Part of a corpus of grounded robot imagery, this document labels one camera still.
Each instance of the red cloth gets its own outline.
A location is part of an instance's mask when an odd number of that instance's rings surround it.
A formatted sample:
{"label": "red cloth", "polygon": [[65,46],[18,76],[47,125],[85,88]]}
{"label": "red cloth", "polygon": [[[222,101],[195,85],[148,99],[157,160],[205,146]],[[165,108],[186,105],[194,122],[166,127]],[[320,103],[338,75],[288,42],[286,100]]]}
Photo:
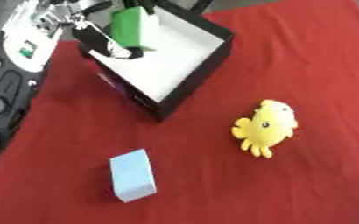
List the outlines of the red cloth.
{"label": "red cloth", "polygon": [[[61,44],[0,157],[0,224],[359,223],[359,6],[286,0],[208,18],[236,33],[233,52],[162,123]],[[263,99],[299,120],[271,160],[229,132]],[[139,148],[158,193],[124,204],[108,159]]]}

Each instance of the plush toy tentacle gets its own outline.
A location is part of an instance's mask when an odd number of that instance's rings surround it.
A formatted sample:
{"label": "plush toy tentacle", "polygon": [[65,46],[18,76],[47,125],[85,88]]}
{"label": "plush toy tentacle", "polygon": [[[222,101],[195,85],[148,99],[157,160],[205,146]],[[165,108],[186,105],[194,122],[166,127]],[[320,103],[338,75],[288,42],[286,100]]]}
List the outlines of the plush toy tentacle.
{"label": "plush toy tentacle", "polygon": [[250,141],[248,139],[243,140],[243,143],[241,144],[241,149],[243,151],[248,150],[250,147]]}
{"label": "plush toy tentacle", "polygon": [[268,147],[261,147],[261,154],[265,158],[271,158],[272,157],[272,151]]}
{"label": "plush toy tentacle", "polygon": [[233,133],[233,136],[238,139],[244,139],[246,137],[244,129],[234,127],[231,129],[231,133]]}
{"label": "plush toy tentacle", "polygon": [[250,122],[249,118],[241,118],[239,120],[236,120],[236,126],[238,126],[240,128],[245,128],[249,122]]}
{"label": "plush toy tentacle", "polygon": [[251,154],[253,154],[253,156],[255,157],[260,157],[261,156],[261,152],[260,152],[260,146],[253,144],[250,148]]}

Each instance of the toy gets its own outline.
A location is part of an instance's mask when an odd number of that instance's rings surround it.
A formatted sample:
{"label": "toy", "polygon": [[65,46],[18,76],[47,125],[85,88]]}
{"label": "toy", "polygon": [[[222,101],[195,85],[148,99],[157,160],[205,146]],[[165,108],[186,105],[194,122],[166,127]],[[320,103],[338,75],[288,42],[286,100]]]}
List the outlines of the toy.
{"label": "toy", "polygon": [[123,202],[157,192],[150,159],[144,149],[111,158],[110,169],[114,193]]}
{"label": "toy", "polygon": [[298,127],[294,111],[279,101],[264,100],[261,108],[255,110],[252,120],[241,118],[231,129],[234,137],[244,139],[241,149],[255,157],[272,157],[270,147],[280,143],[286,137],[292,137],[293,129]]}

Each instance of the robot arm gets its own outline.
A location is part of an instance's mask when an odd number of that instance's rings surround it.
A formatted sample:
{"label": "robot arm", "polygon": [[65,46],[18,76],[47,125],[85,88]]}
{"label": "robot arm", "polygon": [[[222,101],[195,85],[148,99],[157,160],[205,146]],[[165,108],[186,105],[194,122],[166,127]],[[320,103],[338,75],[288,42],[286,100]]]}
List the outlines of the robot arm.
{"label": "robot arm", "polygon": [[110,0],[25,0],[0,31],[0,149],[18,129],[46,76],[64,29],[71,27],[84,45],[108,57],[128,59],[131,52],[86,16]]}

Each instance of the green block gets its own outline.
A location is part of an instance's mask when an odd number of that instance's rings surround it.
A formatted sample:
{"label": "green block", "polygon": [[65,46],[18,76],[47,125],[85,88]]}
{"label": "green block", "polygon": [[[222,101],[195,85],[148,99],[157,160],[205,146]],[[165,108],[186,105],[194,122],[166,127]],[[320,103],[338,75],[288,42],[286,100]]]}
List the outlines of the green block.
{"label": "green block", "polygon": [[139,46],[145,50],[156,50],[156,15],[148,15],[143,7],[138,6],[114,12],[111,22],[111,37],[120,46]]}

